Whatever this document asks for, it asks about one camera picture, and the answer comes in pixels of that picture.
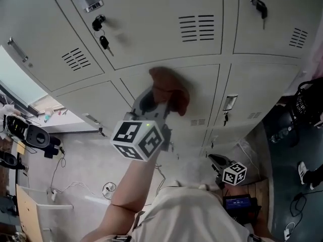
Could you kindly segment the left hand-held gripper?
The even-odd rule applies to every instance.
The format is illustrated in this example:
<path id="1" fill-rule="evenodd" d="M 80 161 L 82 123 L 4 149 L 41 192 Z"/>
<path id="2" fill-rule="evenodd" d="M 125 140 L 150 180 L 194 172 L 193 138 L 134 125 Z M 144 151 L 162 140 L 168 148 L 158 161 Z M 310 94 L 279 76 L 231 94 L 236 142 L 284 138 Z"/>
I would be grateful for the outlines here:
<path id="1" fill-rule="evenodd" d="M 149 161 L 159 149 L 168 150 L 172 131 L 166 118 L 171 112 L 177 112 L 175 99 L 157 104 L 150 86 L 117 123 L 110 143 L 125 158 Z"/>

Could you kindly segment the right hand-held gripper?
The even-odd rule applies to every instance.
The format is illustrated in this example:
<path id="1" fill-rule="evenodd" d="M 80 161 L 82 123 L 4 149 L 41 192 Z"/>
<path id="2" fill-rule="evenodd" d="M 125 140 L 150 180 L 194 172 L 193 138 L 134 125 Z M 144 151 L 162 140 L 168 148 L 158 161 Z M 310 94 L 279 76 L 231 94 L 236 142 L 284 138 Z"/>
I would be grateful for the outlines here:
<path id="1" fill-rule="evenodd" d="M 247 167 L 241 162 L 230 160 L 219 154 L 209 154 L 207 157 L 211 160 L 213 170 L 217 172 L 216 184 L 218 186 L 225 186 L 225 184 L 236 186 L 245 180 Z"/>

